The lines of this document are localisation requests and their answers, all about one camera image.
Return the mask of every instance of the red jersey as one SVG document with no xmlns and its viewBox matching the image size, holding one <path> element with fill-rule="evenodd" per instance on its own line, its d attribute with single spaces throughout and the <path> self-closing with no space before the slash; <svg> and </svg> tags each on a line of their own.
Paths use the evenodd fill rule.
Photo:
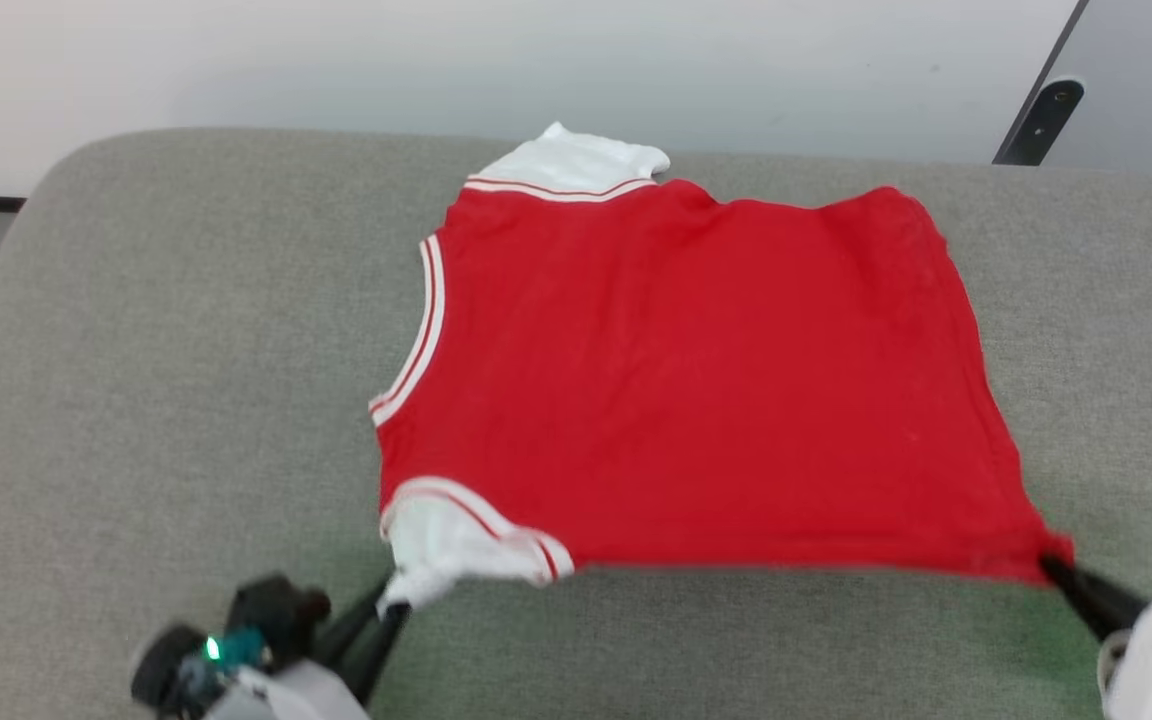
<svg viewBox="0 0 1152 720">
<path fill-rule="evenodd" d="M 719 202 L 667 165 L 556 124 L 422 243 L 424 323 L 371 406 L 389 600 L 583 564 L 1069 559 L 917 200 Z"/>
</svg>

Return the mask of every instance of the red and white stripe trim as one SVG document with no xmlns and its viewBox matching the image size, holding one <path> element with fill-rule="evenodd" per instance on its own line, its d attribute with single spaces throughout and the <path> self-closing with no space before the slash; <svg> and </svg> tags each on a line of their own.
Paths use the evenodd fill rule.
<svg viewBox="0 0 1152 720">
<path fill-rule="evenodd" d="M 655 187 L 653 179 L 628 179 L 616 183 L 607 190 L 600 192 L 582 190 L 550 190 L 547 187 L 539 187 L 526 182 L 508 181 L 508 179 L 486 179 L 484 176 L 470 176 L 465 182 L 467 190 L 482 192 L 522 192 L 540 200 L 552 202 L 606 202 L 644 187 Z"/>
<path fill-rule="evenodd" d="M 476 521 L 488 533 L 494 541 L 499 541 L 500 551 L 513 555 L 515 548 L 530 546 L 535 561 L 532 573 L 529 574 L 531 582 L 536 584 L 551 583 L 571 575 L 576 570 L 570 552 L 556 538 L 541 532 L 535 528 L 524 528 L 513 524 L 505 515 L 500 514 L 491 502 L 477 495 L 476 492 L 462 486 L 461 483 L 447 478 L 420 477 L 412 478 L 397 486 L 388 505 L 380 514 L 380 537 L 389 540 L 389 526 L 403 505 L 415 498 L 435 497 L 453 502 L 461 510 L 465 511 L 471 520 Z M 447 548 L 447 552 L 456 552 Z"/>
<path fill-rule="evenodd" d="M 407 355 L 407 362 L 397 373 L 396 381 L 388 391 L 372 397 L 367 406 L 371 420 L 376 425 L 397 414 L 403 401 L 411 395 L 412 388 L 420 381 L 420 376 L 429 369 L 438 339 L 444 332 L 447 288 L 444 283 L 444 252 L 439 249 L 437 236 L 429 236 L 420 242 L 420 263 L 425 266 L 425 314 L 420 318 L 420 332 L 416 334 L 416 343 Z"/>
</svg>

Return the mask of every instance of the gray cushion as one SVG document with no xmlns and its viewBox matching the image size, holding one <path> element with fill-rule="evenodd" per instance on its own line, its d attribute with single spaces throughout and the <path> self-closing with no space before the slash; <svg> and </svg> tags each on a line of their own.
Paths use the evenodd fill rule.
<svg viewBox="0 0 1152 720">
<path fill-rule="evenodd" d="M 219 624 L 270 569 L 339 600 L 374 578 L 366 401 L 419 324 L 416 243 L 507 149 L 146 132 L 52 170 L 0 253 L 0 717 L 143 717 L 128 659 L 166 620 Z M 1152 179 L 761 156 L 673 173 L 727 199 L 920 197 L 1030 497 L 1079 559 L 1152 593 Z M 420 611 L 372 710 L 1091 719 L 1094 650 L 1041 589 L 593 570 Z"/>
</svg>

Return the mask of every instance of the gray door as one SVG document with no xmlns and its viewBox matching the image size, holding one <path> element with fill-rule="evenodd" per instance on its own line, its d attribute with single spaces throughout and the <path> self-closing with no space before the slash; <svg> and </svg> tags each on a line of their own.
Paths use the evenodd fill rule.
<svg viewBox="0 0 1152 720">
<path fill-rule="evenodd" d="M 1046 82 L 1084 96 L 1044 167 L 1152 173 L 1152 1 L 1089 0 Z"/>
</svg>

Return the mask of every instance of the white fabric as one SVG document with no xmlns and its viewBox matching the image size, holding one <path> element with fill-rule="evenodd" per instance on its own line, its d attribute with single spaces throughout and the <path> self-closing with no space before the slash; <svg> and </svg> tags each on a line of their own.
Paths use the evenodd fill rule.
<svg viewBox="0 0 1152 720">
<path fill-rule="evenodd" d="M 551 192 L 596 195 L 626 182 L 650 181 L 653 174 L 667 169 L 669 158 L 659 147 L 581 135 L 554 123 L 536 141 L 522 143 L 471 176 L 470 184 L 495 181 Z"/>
<path fill-rule="evenodd" d="M 403 483 L 380 517 L 394 552 L 389 586 L 376 605 L 412 609 L 438 600 L 461 578 L 526 579 L 544 585 L 575 570 L 561 541 L 513 524 L 470 488 L 447 478 Z"/>
</svg>

